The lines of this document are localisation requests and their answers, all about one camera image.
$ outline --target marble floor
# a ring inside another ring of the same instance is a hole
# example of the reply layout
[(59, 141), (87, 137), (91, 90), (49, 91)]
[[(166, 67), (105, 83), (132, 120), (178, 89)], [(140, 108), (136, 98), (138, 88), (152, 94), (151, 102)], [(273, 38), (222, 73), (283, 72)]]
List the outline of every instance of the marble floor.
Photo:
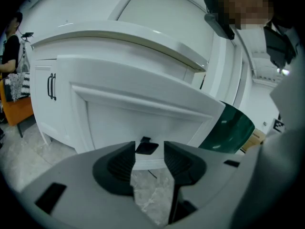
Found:
[[(23, 138), (16, 126), (0, 124), (5, 133), (0, 149), (0, 169), (17, 192), (63, 159), (75, 155), (73, 148), (56, 140), (46, 145), (40, 135), (34, 116), (21, 123)], [(157, 225), (167, 225), (172, 198), (173, 177), (168, 169), (132, 171), (136, 204)]]

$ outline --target orange chair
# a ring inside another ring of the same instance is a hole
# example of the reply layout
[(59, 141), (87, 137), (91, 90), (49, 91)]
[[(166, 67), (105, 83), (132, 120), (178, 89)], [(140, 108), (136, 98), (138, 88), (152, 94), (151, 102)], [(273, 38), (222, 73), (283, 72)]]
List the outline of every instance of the orange chair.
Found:
[(16, 102), (7, 102), (4, 94), (3, 80), (0, 81), (0, 96), (3, 111), (10, 126), (17, 125), (19, 134), (23, 137), (19, 123), (34, 114), (31, 98), (26, 97)]

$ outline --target black cabinet handle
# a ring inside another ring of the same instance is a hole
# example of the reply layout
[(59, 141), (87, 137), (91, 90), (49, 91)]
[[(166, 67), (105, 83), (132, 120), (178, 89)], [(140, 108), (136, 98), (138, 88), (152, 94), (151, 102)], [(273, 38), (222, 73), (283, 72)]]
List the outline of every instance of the black cabinet handle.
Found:
[(52, 99), (53, 97), (52, 97), (52, 95), (50, 95), (50, 91), (49, 91), (49, 80), (50, 80), (50, 78), (52, 78), (53, 77), (53, 73), (51, 73), (51, 75), (48, 77), (48, 96)]
[(53, 96), (53, 79), (56, 79), (56, 74), (54, 74), (54, 76), (51, 79), (51, 95), (52, 95), (53, 99), (56, 101), (56, 97)]

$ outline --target green panel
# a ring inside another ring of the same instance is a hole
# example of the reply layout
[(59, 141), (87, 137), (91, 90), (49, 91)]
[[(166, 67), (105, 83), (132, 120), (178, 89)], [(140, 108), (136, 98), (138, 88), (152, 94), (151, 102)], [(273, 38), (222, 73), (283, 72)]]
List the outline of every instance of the green panel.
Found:
[(244, 113), (224, 104), (222, 115), (199, 148), (234, 154), (249, 139), (255, 126)]

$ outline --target cardboard box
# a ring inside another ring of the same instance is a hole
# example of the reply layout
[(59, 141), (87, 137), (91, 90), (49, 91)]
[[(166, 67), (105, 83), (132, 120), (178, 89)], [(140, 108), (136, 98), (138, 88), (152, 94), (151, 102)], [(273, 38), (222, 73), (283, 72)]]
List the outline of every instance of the cardboard box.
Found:
[(252, 133), (252, 135), (249, 137), (248, 141), (242, 146), (241, 150), (243, 152), (246, 152), (248, 148), (259, 145), (262, 141), (264, 141), (266, 138), (265, 133), (262, 131), (255, 129)]

